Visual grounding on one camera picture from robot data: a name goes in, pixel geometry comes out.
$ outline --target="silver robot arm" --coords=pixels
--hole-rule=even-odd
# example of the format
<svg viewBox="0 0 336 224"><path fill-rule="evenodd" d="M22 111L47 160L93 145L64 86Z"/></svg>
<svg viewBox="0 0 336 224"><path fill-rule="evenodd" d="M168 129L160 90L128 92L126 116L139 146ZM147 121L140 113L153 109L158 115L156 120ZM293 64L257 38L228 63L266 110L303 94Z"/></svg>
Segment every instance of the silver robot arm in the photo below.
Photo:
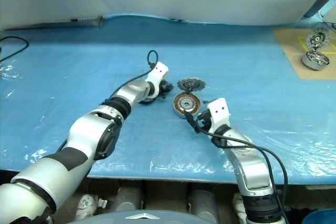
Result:
<svg viewBox="0 0 336 224"><path fill-rule="evenodd" d="M155 99L168 67L158 62L145 81L135 80L80 117L67 145L45 156L0 186L0 223L39 223L75 192L93 164L114 150L124 120L133 107Z"/></svg>
<svg viewBox="0 0 336 224"><path fill-rule="evenodd" d="M230 127L230 113L224 98L207 104L207 110L198 116L209 133L236 138L252 143L252 140ZM225 141L226 146L244 146L245 144L209 136L212 142ZM226 148L225 154L232 163L243 198L248 224L271 223L285 224L281 216L276 195L271 184L268 168L254 148Z"/></svg>

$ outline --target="cardboard sheet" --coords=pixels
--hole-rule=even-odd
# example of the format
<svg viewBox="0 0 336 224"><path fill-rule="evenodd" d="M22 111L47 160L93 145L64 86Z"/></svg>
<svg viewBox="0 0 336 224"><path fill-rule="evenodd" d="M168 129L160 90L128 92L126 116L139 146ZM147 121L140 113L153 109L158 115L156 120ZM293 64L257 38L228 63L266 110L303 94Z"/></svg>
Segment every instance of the cardboard sheet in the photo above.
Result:
<svg viewBox="0 0 336 224"><path fill-rule="evenodd" d="M288 60L300 79L307 80L336 80L336 33L330 31L330 43L321 52L330 59L327 67L320 71L306 67L302 55L307 51L306 37L310 29L275 28L273 32L279 40Z"/></svg>

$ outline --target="blue tablecloth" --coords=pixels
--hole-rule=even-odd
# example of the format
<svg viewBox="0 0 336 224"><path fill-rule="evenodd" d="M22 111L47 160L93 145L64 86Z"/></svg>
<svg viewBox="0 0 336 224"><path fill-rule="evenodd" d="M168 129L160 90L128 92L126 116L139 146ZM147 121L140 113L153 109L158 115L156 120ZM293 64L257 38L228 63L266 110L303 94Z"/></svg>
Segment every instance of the blue tablecloth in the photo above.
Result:
<svg viewBox="0 0 336 224"><path fill-rule="evenodd" d="M301 27L314 24L302 22ZM169 82L199 77L197 95L225 97L232 127L276 152L292 184L336 182L336 82L300 80L270 27L117 17L102 27L20 30L30 42L2 62L0 168L22 170L53 153L73 122L121 83L148 69L155 49ZM20 42L2 42L3 55ZM165 100L138 105L125 121L114 153L90 176L232 183L223 151L196 135ZM275 180L280 166L272 158Z"/></svg>

